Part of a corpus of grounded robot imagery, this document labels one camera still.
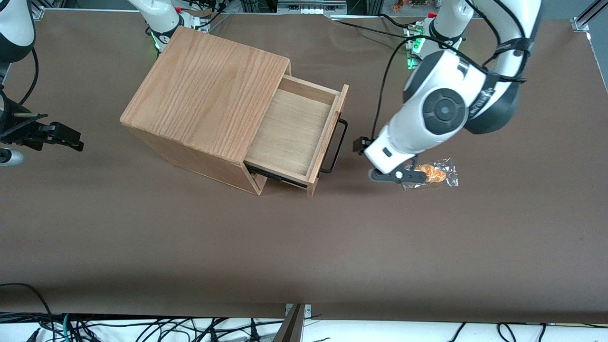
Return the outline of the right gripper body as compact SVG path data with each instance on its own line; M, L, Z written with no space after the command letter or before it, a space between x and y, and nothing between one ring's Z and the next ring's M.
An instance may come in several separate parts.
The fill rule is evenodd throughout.
M2 143L22 143L36 130L36 114L1 94L0 140Z

